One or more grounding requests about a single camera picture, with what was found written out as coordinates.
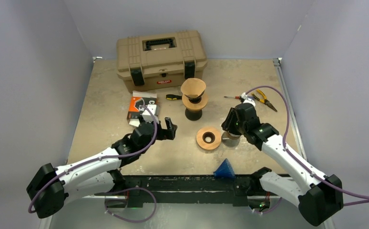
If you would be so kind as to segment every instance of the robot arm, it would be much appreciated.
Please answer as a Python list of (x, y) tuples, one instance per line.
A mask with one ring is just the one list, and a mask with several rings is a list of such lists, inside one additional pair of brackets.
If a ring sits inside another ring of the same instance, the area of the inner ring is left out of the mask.
[(326, 176), (322, 171), (304, 160), (294, 149), (286, 145), (290, 154), (283, 147), (283, 137), (268, 123), (260, 123), (256, 115), (255, 104), (245, 93), (242, 103), (231, 108), (222, 128), (232, 137), (244, 136), (260, 151), (273, 158), (293, 178), (289, 180), (272, 172), (268, 168), (257, 171), (259, 183), (256, 189), (275, 193), (298, 207), (302, 216), (312, 225), (318, 226), (327, 218), (343, 208), (342, 193), (328, 187), (309, 174), (297, 161), (309, 167), (313, 173), (327, 182), (342, 187), (340, 179)]
[(84, 196), (109, 192), (114, 188), (119, 168), (136, 161), (142, 153), (131, 155), (137, 152), (153, 138), (156, 131), (156, 140), (173, 140), (177, 126), (172, 124), (170, 118), (165, 118), (167, 129), (162, 129), (158, 123), (157, 130), (154, 124), (140, 119), (141, 124), (135, 128), (131, 134), (127, 134), (121, 140), (118, 140), (111, 147), (102, 152), (81, 160), (76, 163), (65, 166), (53, 167), (46, 164), (40, 167), (28, 187), (26, 188), (31, 200), (36, 196), (49, 181), (65, 173), (59, 179), (56, 179), (46, 189), (44, 189), (34, 202), (34, 208), (40, 219), (46, 218), (59, 211), (65, 204)]

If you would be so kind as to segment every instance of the screwdriver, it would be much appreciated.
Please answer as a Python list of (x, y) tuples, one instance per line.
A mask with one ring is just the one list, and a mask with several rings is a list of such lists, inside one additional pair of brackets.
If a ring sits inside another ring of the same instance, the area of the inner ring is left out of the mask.
[(181, 95), (175, 95), (175, 94), (167, 94), (166, 95), (166, 99), (167, 100), (180, 100), (182, 99), (182, 96)]
[(239, 96), (231, 97), (231, 96), (224, 96), (224, 98), (232, 98), (232, 99), (239, 99)]

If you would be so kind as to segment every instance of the toolbox lid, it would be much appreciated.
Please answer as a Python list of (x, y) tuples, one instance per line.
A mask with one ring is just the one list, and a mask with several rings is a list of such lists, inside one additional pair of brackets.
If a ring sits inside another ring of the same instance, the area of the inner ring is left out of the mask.
[(119, 39), (116, 49), (120, 78), (131, 77), (132, 69), (141, 69), (143, 77), (151, 77), (161, 72), (183, 73), (185, 62), (195, 62), (196, 71), (207, 64), (196, 30)]

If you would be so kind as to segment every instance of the gray wall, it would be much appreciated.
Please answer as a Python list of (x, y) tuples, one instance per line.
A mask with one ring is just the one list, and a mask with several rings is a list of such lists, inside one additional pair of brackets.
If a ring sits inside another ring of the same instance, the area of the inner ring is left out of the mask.
[(37, 228), (26, 186), (67, 158), (92, 69), (62, 0), (0, 0), (0, 228)]
[[(282, 69), (309, 161), (369, 195), (369, 1), (317, 1)], [(369, 204), (345, 207), (334, 221), (369, 229)]]
[(93, 56), (119, 38), (196, 29), (209, 58), (283, 56), (313, 0), (65, 0)]

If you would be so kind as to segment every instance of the table surface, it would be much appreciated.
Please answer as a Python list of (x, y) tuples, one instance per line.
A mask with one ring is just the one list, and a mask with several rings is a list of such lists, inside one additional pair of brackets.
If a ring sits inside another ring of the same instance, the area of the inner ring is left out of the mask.
[[(173, 141), (156, 141), (139, 160), (126, 165), (123, 175), (184, 175), (212, 174), (225, 158), (235, 173), (251, 174), (262, 167), (276, 173), (286, 173), (273, 159), (250, 145), (245, 138), (236, 147), (221, 144), (214, 151), (204, 151), (196, 143), (197, 131), (205, 126), (219, 129), (231, 107), (239, 101), (223, 96), (240, 95), (252, 87), (270, 85), (279, 90), (280, 81), (272, 60), (209, 60), (203, 80), (209, 96), (203, 116), (197, 121), (185, 117), (182, 101), (169, 101), (166, 94), (180, 94), (180, 87), (152, 90), (158, 94), (159, 119), (170, 117), (178, 125)], [(281, 134), (287, 123), (286, 108), (281, 97), (270, 89), (262, 89), (278, 112), (262, 103), (256, 104), (262, 123), (270, 123)], [(94, 64), (80, 118), (75, 130), (68, 163), (93, 156), (112, 143), (131, 133), (126, 116), (131, 94), (117, 77), (115, 60), (97, 60)], [(287, 143), (297, 151), (297, 144), (290, 125)]]

